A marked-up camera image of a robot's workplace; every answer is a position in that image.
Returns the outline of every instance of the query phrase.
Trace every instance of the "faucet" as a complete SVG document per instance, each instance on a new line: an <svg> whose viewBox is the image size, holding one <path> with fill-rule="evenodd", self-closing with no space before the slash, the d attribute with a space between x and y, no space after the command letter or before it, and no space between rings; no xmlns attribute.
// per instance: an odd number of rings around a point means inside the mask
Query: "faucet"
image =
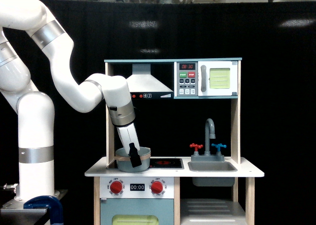
<svg viewBox="0 0 316 225"><path fill-rule="evenodd" d="M207 119L205 123L205 156L211 155L209 149L209 139L215 139L215 126L211 118Z"/></svg>
<svg viewBox="0 0 316 225"><path fill-rule="evenodd" d="M205 123L205 152L204 155L198 154L198 149L202 148L203 145L191 144L191 148L195 148L195 152L191 155L191 161L199 161L199 162L223 162L224 156L221 154L221 147L226 148L226 145L223 144L212 144L212 146L217 148L217 153L211 155L210 152L210 143L209 139L215 139L215 126L212 119L207 119Z"/></svg>

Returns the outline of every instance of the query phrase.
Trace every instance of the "green button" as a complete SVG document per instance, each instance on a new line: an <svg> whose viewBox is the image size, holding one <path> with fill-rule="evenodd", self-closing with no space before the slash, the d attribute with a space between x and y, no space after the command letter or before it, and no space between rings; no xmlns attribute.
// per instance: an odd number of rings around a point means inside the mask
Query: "green button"
<svg viewBox="0 0 316 225"><path fill-rule="evenodd" d="M180 72L180 78L186 78L187 73L186 72Z"/></svg>

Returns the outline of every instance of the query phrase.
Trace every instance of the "digital display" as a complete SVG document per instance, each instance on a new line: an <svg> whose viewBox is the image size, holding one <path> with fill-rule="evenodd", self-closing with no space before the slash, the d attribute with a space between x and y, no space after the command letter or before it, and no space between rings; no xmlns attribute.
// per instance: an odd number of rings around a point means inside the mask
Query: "digital display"
<svg viewBox="0 0 316 225"><path fill-rule="evenodd" d="M184 70L195 70L196 69L196 64L195 63L179 63L179 70L184 71Z"/></svg>
<svg viewBox="0 0 316 225"><path fill-rule="evenodd" d="M145 191L145 184L130 184L130 191Z"/></svg>

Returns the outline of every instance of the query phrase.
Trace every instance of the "black curtain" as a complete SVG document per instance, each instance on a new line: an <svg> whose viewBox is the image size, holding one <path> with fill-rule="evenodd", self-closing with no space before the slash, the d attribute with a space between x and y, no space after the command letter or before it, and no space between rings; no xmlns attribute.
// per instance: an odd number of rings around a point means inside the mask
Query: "black curtain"
<svg viewBox="0 0 316 225"><path fill-rule="evenodd" d="M315 206L308 204L314 201L316 3L43 2L75 42L71 71L78 83L93 73L104 73L105 59L242 57L241 156L266 174L256 179L255 222L312 224ZM291 27L289 20L309 25ZM138 21L155 25L133 28ZM35 85L55 104L55 187L69 190L65 224L93 224L93 179L84 172L105 155L105 103L87 114L73 110L56 91L47 58L27 34L4 32L29 67ZM154 74L172 86L167 69L157 67ZM115 71L126 77L130 72L128 68ZM215 118L219 143L230 144L229 100L214 100L211 106L205 100L135 101L134 105L140 142L156 155L190 156L190 143L203 144L209 117ZM0 112L3 185L18 181L18 146L17 116L2 95ZM240 181L244 207L244 180ZM182 198L229 194L197 189L187 179L181 185Z"/></svg>

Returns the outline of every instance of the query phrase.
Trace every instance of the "wooden post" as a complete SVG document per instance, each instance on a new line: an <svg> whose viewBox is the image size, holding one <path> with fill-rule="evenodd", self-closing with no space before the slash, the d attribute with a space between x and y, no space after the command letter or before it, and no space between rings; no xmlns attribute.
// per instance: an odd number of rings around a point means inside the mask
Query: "wooden post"
<svg viewBox="0 0 316 225"><path fill-rule="evenodd" d="M238 202L238 177L235 177L235 184L232 187L232 201Z"/></svg>
<svg viewBox="0 0 316 225"><path fill-rule="evenodd" d="M174 225L180 225L180 177L174 178Z"/></svg>
<svg viewBox="0 0 316 225"><path fill-rule="evenodd" d="M232 160L240 164L240 82L241 82L241 64L238 61L238 98L232 99L231 112L231 155Z"/></svg>
<svg viewBox="0 0 316 225"><path fill-rule="evenodd" d="M105 63L105 74L113 76L113 66L108 63ZM114 126L111 122L111 118L109 115L109 110L106 107L106 163L110 165L114 160Z"/></svg>
<svg viewBox="0 0 316 225"><path fill-rule="evenodd" d="M246 178L246 222L255 224L255 178Z"/></svg>
<svg viewBox="0 0 316 225"><path fill-rule="evenodd" d="M100 225L100 177L94 177L94 225Z"/></svg>

